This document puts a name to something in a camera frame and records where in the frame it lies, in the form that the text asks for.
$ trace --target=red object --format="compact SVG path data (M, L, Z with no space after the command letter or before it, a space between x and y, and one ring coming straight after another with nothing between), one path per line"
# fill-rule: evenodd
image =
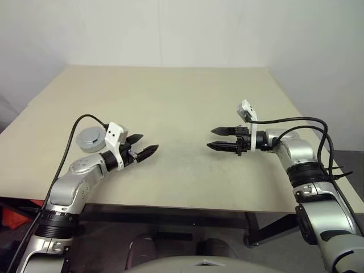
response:
M42 206L42 200L31 200L32 202L36 203L37 205ZM8 226L10 229L16 229L21 225L30 222L30 219L20 215L19 213L13 212L10 209L3 209L2 210L2 224L3 226Z

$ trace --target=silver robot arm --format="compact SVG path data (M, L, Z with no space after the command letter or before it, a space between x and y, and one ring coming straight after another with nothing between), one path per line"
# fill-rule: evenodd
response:
M247 101L238 105L237 112L246 122L257 121L257 114ZM333 178L317 162L307 141L291 131L276 142L285 131L253 128L249 132L247 127L241 126L218 127L212 132L235 135L237 141L215 141L207 145L216 151L235 152L239 156L255 149L277 154L293 187L298 203L297 221L305 241L319 246L329 272L364 272L364 237L354 215L335 188Z
M68 264L67 252L78 230L78 216L92 190L107 180L111 171L123 169L134 160L141 162L158 148L158 145L152 145L137 154L131 150L131 145L143 135L127 138L127 130L115 123L110 123L107 131L105 141L109 151L73 162L68 172L55 181L17 273L63 272Z

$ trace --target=black metal frame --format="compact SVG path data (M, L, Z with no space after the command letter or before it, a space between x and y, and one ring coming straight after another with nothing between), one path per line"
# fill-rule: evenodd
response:
M0 197L0 206L30 219L35 218L36 211L40 208L30 200L9 197ZM284 236L296 231L298 227L295 214L288 214L260 229L254 212L224 210L223 217L217 217L219 213L220 210L87 204L80 220L247 229L248 233L244 237L247 247Z

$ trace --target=black cable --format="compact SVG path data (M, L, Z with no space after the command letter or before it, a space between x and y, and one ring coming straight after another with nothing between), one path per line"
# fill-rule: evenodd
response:
M60 162L60 164L59 164L59 166L58 166L58 169L57 169L57 171L56 171L55 177L53 178L52 183L51 183L51 185L49 186L49 189L48 189L47 195L45 196L45 199L44 199L43 205L42 205L41 209L38 211L38 213L37 213L36 217L34 218L34 220L32 221L32 223L30 224L30 226L29 226L29 228L28 228L27 232L25 233L25 235L24 235L23 239L21 240L21 242L20 242L20 244L19 244L19 246L18 246L18 248L17 248L17 250L16 250L16 252L15 252L15 254L14 254L14 256L13 256L13 259L12 259L12 260L11 260L11 262L10 262L10 265L9 265L9 267L8 267L8 269L7 269L7 271L6 271L6 273L11 273L11 268L13 267L13 265L14 265L14 263L15 263L15 261L16 261L16 258L17 258L17 256L18 256L18 255L19 255L19 253L20 253L20 250L22 249L22 247L23 247L23 245L24 245L25 241L28 239L29 234L31 233L31 231L32 231L32 229L34 228L34 226L35 226L36 222L38 221L38 219L39 219L39 217L40 217L40 214L41 214L42 210L43 210L44 208L46 208L46 205L47 205L47 202L48 202L49 196L50 196L50 194L51 194L51 189L52 189L52 187L53 187L54 183L56 182L56 180L58 179L59 174L60 174L60 172L61 172L61 170L62 170L62 168L63 168L64 162L65 162L65 160L66 160L66 157L67 157L67 155L68 155L68 151L69 151L69 148L70 148L70 146L71 146L72 139L73 139L73 135L75 134L75 131L76 131L76 127L77 127L78 123L79 123L79 122L80 122L83 118L85 118L85 117L90 117L90 118L95 119L98 123L100 123L100 124L102 125L102 127L104 127L105 129L107 129L107 124L103 123L103 122L102 122L102 121L100 121L97 117L95 117L95 116L93 116L93 115L90 115L90 114L84 114L84 115L82 115L82 116L80 116L79 118L77 118L77 119L76 119L75 123L74 123L74 124L73 124L73 126L72 126L71 133L70 133L70 135L69 135L69 137L68 137L68 141L67 141L67 145L66 145L66 148L65 148L65 150L64 150L64 153L63 153L63 157L62 157L61 162Z
M321 123L324 127L324 132L323 132L320 144L317 149L317 161L320 165L323 166L322 161L321 161L321 152L322 152L322 148L324 147L325 139L326 139L326 136L328 133L328 125L322 119L312 118L312 117L282 118L282 119L275 119L273 121L252 121L250 119L250 117L247 117L246 119L248 122L254 123L254 124L272 124L272 123L281 123L281 122L288 122L288 121L315 121L315 122Z
M294 130L297 130L297 129L302 129L302 128L309 128L309 129L315 129L321 133L324 133L323 129L319 128L319 127L316 127L316 126L311 126L311 125L302 125L302 126L297 126L297 127L293 127L293 128L290 128L288 129L287 131L283 132L275 141L276 145L279 143L279 141L282 139L282 137L284 137L284 135L288 134L289 132L291 131L294 131ZM326 134L326 140L328 141L329 143L329 147L330 147L330 151L329 151L329 167L328 167L328 171L329 171L329 176L331 178L331 183L334 185L334 188L335 190L338 192L338 194L341 196L341 198L343 199L345 205L347 206L349 212L351 213L351 215L353 216L354 218L354 221L356 222L357 224L357 227L361 233L361 235L363 236L364 235L364 232L363 232L363 229L361 228L360 226L360 221L358 219L358 217L356 216L356 214L354 213L354 210L353 208L350 206L348 200L346 199L345 195L342 193L341 189L339 188L339 186L337 185L335 179L334 179L334 176L333 176L333 173L332 173L332 170L333 170L333 162L334 162L334 144L331 140L331 137L329 136L329 134Z

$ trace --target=gray floor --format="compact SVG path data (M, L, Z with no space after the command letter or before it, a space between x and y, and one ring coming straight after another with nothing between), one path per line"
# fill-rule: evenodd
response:
M364 154L338 151L335 156L344 170L353 170L348 179L364 200ZM280 218L273 213L257 214L259 225L264 226ZM17 230L0 232L0 247L13 239L20 239L27 225ZM120 224L108 222L88 222L85 233L75 239L72 247L73 272L121 272L125 266L130 242L140 234L150 231L186 232L193 234L193 241L157 241L158 256L194 255L196 243L207 238L219 238L227 242L239 259L263 264L284 272L326 272L320 252L316 246L306 244L299 231L276 239L254 249L242 243L244 230L210 227L161 226L146 224Z

